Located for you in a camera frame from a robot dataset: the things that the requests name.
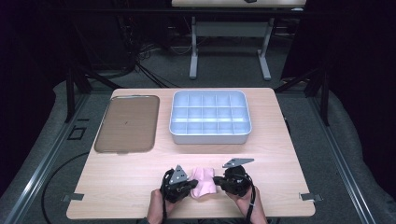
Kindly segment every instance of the table leg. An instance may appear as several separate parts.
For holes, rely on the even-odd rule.
[[[265,59],[265,52],[268,49],[268,43],[271,38],[273,26],[274,26],[274,19],[270,19],[268,21],[268,25],[265,29],[265,37],[264,37],[264,40],[262,41],[262,48],[257,50],[259,60],[260,60],[260,66],[262,67],[262,75],[264,76],[264,80],[266,80],[266,81],[271,80],[270,70],[268,69],[268,64]]]
[[[190,79],[197,78],[197,67],[198,67],[198,49],[197,49],[197,32],[196,32],[195,17],[192,17],[191,21],[191,65],[190,65]]]

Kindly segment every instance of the pink cloth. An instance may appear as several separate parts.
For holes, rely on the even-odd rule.
[[[213,177],[215,176],[215,170],[213,168],[202,168],[197,167],[192,170],[192,175],[190,180],[198,180],[198,185],[195,189],[190,191],[192,198],[197,199],[208,193],[216,193],[216,185],[213,182]]]

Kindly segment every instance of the white table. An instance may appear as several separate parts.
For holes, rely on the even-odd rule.
[[[244,0],[173,0],[173,7],[259,7],[259,8],[294,8],[303,7],[305,0],[257,0],[247,3]],[[264,80],[271,80],[265,52],[271,37],[274,19],[268,22],[206,22],[196,21],[192,17],[191,22],[191,66],[190,78],[197,78],[198,48],[197,36],[250,36],[263,37],[262,48],[257,54],[262,68]]]

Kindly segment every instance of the cable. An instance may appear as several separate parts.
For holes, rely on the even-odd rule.
[[[246,174],[247,177],[244,175],[236,175],[236,174],[230,174],[230,175],[244,178],[251,186],[250,205],[247,210],[247,219],[246,219],[246,223],[249,224],[251,213],[253,212],[254,202],[256,201],[256,188],[254,187],[253,179],[248,174]]]
[[[140,71],[143,72],[143,74],[145,74],[146,77],[148,77],[152,82],[154,82],[158,87],[160,88],[169,88],[168,85],[166,85],[166,83],[180,88],[177,84],[149,71],[145,66],[143,66],[140,62],[136,62],[136,66],[140,69]]]
[[[142,49],[137,54],[137,60],[140,62],[150,58],[151,52],[157,49],[154,47],[155,47],[154,44],[142,44]]]
[[[173,172],[174,170],[168,170],[167,172],[165,172],[165,174],[163,175],[163,182],[161,184],[161,194],[163,195],[163,221],[162,223],[165,222],[166,219],[168,219],[168,215],[166,213],[166,202],[165,199],[167,197],[167,195],[165,195],[165,180],[167,179],[167,177]]]
[[[77,158],[80,158],[80,157],[82,157],[82,156],[88,155],[89,153],[90,153],[89,151],[88,151],[88,152],[81,153],[81,154],[79,154],[79,155],[73,157],[72,159],[66,161],[64,164],[62,164],[60,167],[58,167],[58,168],[52,173],[52,175],[49,177],[49,180],[47,181],[46,185],[45,185],[44,188],[43,188],[43,193],[41,194],[41,211],[43,212],[44,219],[46,219],[46,222],[47,222],[47,223],[50,224],[51,222],[50,222],[49,217],[47,216],[46,207],[45,207],[45,204],[44,204],[44,201],[45,201],[44,199],[45,199],[47,187],[49,186],[51,179],[52,179],[53,177],[55,177],[55,175],[56,175],[62,168],[64,168],[68,163],[70,163],[71,161],[73,161],[73,160],[75,160],[75,159],[77,159]]]
[[[288,128],[288,132],[290,134],[290,125],[288,119],[286,119],[285,115],[282,112],[283,120],[285,120],[286,127]]]
[[[183,51],[183,52],[178,52],[177,50],[175,50],[175,49],[181,49],[181,48],[188,48],[188,49],[185,50],[185,51]],[[172,52],[174,52],[175,54],[183,55],[183,54],[188,53],[188,52],[191,50],[191,48],[192,48],[192,46],[186,46],[186,47],[170,47],[169,49],[171,49]]]
[[[78,27],[72,22],[73,27],[75,28],[76,32],[78,33],[79,38],[81,39],[81,43],[86,47],[86,49],[89,49],[91,54],[98,59],[105,67],[107,67],[108,69],[111,70],[119,70],[119,69],[114,69],[114,67],[109,66],[109,63],[105,62],[96,52],[96,50],[93,48],[93,46],[91,45],[91,43],[87,40],[87,38],[85,38],[85,36],[82,34],[82,32],[78,29]],[[102,76],[102,77],[106,77],[108,79],[111,78],[115,78],[115,77],[123,77],[128,75],[130,72],[132,72],[133,69],[133,65],[129,65],[126,68],[120,70],[117,74],[113,74],[113,75],[108,75],[108,76]]]

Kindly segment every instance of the human hand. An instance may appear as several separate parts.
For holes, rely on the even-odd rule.
[[[254,187],[256,190],[256,199],[253,206],[253,211],[251,212],[250,222],[253,224],[268,224],[267,218],[264,213],[264,209],[262,207],[262,199],[260,196],[260,191],[257,187]],[[248,214],[248,208],[250,206],[250,198],[251,198],[251,187],[247,191],[247,193],[243,197],[239,197],[238,195],[234,195],[226,192],[226,194],[236,203],[239,211],[241,211],[244,217]]]
[[[181,201],[170,203],[165,200],[166,213],[171,214],[179,202]],[[147,219],[150,224],[160,224],[163,221],[163,195],[159,189],[151,192]]]

